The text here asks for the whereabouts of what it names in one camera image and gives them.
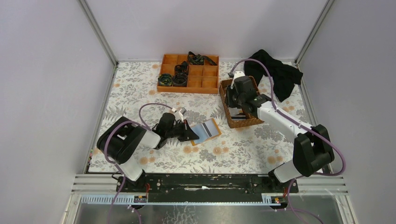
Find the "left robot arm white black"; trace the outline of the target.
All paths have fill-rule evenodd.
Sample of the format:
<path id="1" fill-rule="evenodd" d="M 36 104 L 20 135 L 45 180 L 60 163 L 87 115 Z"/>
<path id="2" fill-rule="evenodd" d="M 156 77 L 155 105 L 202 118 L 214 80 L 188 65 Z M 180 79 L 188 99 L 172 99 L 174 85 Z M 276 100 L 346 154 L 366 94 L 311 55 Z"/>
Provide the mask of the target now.
<path id="1" fill-rule="evenodd" d="M 126 117 L 120 117 L 97 140 L 96 147 L 114 164 L 127 179 L 135 182 L 144 173 L 133 154 L 138 147 L 160 149 L 167 139 L 180 142 L 198 140 L 199 136 L 185 119 L 176 119 L 166 112 L 152 129 L 146 129 Z"/>

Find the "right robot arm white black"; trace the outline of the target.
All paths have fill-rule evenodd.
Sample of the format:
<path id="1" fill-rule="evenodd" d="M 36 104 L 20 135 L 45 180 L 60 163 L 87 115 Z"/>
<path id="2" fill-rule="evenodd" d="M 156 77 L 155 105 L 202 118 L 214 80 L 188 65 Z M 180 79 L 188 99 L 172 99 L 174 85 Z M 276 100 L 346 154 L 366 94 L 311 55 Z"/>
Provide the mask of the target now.
<path id="1" fill-rule="evenodd" d="M 251 77 L 234 76 L 226 88 L 226 105 L 240 108 L 250 116 L 270 124 L 293 142 L 292 160 L 268 173 L 274 183 L 286 183 L 300 176 L 309 177 L 334 160 L 327 129 L 292 118 L 277 107 L 270 97 L 260 94 Z"/>

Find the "card with dark stripe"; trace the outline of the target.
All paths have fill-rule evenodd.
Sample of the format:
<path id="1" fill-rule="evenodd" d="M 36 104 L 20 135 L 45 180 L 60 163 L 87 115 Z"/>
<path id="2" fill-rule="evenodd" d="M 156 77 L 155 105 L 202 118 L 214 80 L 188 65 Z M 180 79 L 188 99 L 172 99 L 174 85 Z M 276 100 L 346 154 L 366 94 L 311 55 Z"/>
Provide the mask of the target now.
<path id="1" fill-rule="evenodd" d="M 203 129 L 205 130 L 205 133 L 208 135 L 208 137 L 212 137 L 212 129 L 211 126 L 212 124 L 210 122 L 204 122 L 202 123 Z"/>

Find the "brown wicker basket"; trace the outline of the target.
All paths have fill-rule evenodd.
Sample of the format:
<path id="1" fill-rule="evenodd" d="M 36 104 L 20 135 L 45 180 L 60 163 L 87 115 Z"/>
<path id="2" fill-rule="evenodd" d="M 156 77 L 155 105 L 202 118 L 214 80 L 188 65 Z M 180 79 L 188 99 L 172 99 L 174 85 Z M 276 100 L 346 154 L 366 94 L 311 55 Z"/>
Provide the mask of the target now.
<path id="1" fill-rule="evenodd" d="M 226 88 L 228 85 L 230 85 L 232 82 L 231 79 L 226 79 L 226 80 L 222 80 L 219 83 L 219 94 L 221 97 L 221 102 L 222 105 L 224 107 L 224 112 L 225 112 L 225 117 L 226 117 L 226 121 L 228 123 L 228 126 L 230 128 L 241 128 L 241 127 L 247 127 L 247 126 L 254 126 L 254 125 L 258 125 L 258 124 L 263 124 L 264 121 L 249 115 L 249 114 L 245 114 L 244 112 L 242 112 L 242 119 L 232 119 L 231 113 L 228 109 L 228 106 L 226 105 Z"/>

